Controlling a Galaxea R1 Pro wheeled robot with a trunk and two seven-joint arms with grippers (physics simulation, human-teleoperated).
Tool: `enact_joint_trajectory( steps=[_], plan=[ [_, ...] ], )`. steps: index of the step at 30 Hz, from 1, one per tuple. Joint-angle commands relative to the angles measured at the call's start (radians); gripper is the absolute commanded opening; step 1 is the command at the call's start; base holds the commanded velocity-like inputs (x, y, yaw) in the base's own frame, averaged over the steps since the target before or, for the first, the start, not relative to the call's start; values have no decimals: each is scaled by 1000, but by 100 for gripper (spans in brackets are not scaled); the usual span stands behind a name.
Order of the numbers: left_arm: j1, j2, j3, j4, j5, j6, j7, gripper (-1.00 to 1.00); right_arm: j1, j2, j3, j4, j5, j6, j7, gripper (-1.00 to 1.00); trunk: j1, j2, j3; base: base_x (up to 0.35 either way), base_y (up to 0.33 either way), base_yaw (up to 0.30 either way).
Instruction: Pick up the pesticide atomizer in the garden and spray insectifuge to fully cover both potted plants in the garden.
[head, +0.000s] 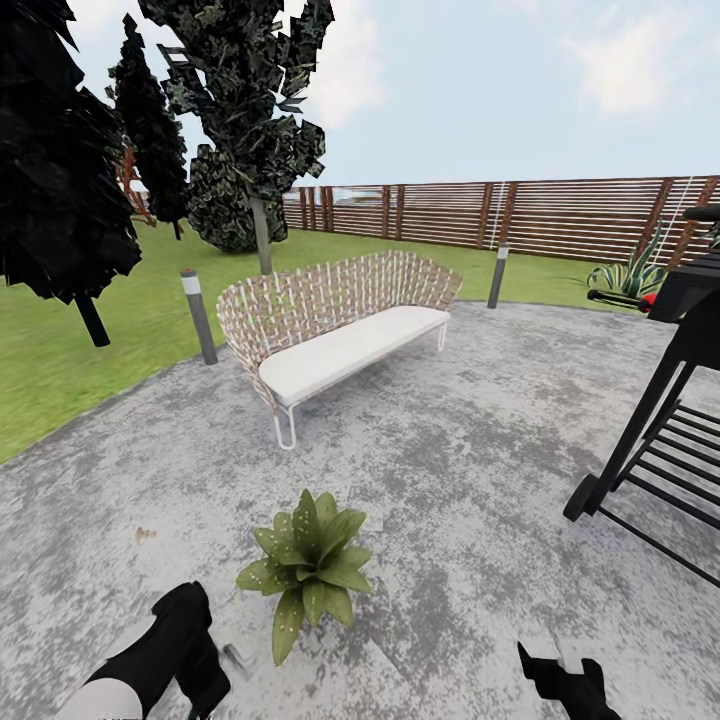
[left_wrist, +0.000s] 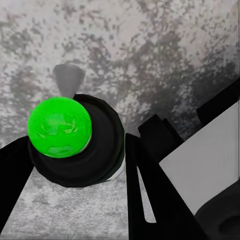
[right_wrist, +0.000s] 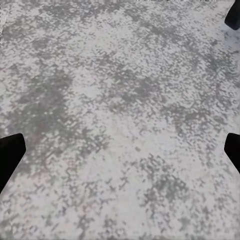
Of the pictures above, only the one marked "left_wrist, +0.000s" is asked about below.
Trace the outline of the insectifuge atomizer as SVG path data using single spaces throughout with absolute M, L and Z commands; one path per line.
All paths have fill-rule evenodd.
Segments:
M 31 112 L 27 147 L 36 170 L 65 188 L 85 188 L 116 179 L 126 163 L 125 128 L 104 100 L 77 94 L 84 69 L 60 63 L 52 69 L 60 96 Z

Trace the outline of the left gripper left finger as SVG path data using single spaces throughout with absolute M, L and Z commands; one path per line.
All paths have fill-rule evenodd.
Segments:
M 0 149 L 0 233 L 34 168 L 28 138 L 20 137 Z

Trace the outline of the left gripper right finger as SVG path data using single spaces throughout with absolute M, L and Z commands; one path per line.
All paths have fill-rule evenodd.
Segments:
M 141 137 L 125 134 L 129 240 L 208 240 Z M 145 220 L 139 168 L 156 223 Z

